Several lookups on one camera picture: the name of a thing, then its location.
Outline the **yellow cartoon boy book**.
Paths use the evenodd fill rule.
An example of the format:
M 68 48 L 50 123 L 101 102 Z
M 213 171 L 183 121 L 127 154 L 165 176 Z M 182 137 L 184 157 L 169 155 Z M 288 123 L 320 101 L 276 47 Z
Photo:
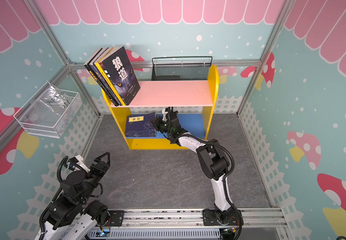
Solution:
M 111 50 L 113 50 L 114 48 L 105 48 L 102 49 L 98 56 L 95 58 L 94 60 L 94 65 L 95 67 L 99 70 L 100 75 L 103 77 L 104 79 L 104 83 L 106 85 L 106 87 L 108 87 L 110 89 L 110 92 L 112 94 L 112 99 L 113 101 L 115 101 L 116 103 L 114 104 L 116 107 L 118 106 L 124 106 L 125 102 L 124 100 L 121 98 L 121 96 L 118 94 L 118 92 L 116 91 L 113 83 L 111 82 L 110 78 L 108 77 L 108 74 L 104 71 L 104 67 L 102 64 L 102 61 L 104 60 L 105 57 L 109 56 L 109 53 L 111 52 Z

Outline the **black wolf book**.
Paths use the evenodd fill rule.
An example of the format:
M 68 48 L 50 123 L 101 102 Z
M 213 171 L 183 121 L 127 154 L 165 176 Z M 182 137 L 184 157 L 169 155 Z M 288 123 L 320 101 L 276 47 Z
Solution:
M 129 106 L 141 86 L 125 47 L 114 47 L 109 56 L 104 58 L 102 64 L 116 91 L 124 100 L 125 106 Z

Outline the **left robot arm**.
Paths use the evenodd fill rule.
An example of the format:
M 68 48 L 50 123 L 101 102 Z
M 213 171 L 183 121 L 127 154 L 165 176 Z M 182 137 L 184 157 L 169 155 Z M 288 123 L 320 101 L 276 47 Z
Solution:
M 39 217 L 37 240 L 81 240 L 88 239 L 88 233 L 95 226 L 103 227 L 112 220 L 108 207 L 93 194 L 111 166 L 110 153 L 95 158 L 87 167 L 83 158 L 62 158 L 56 171 L 60 184 L 53 199 Z

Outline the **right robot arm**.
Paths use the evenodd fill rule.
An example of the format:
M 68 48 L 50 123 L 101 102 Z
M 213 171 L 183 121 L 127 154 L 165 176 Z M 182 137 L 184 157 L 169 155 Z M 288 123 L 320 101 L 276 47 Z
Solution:
M 203 140 L 182 128 L 178 112 L 172 108 L 166 108 L 162 117 L 156 117 L 149 123 L 156 131 L 163 134 L 170 144 L 187 148 L 197 154 L 203 173 L 212 183 L 215 218 L 218 223 L 221 225 L 235 223 L 238 227 L 242 227 L 244 222 L 241 211 L 233 204 L 228 188 L 228 176 L 235 168 L 231 153 L 216 139 Z

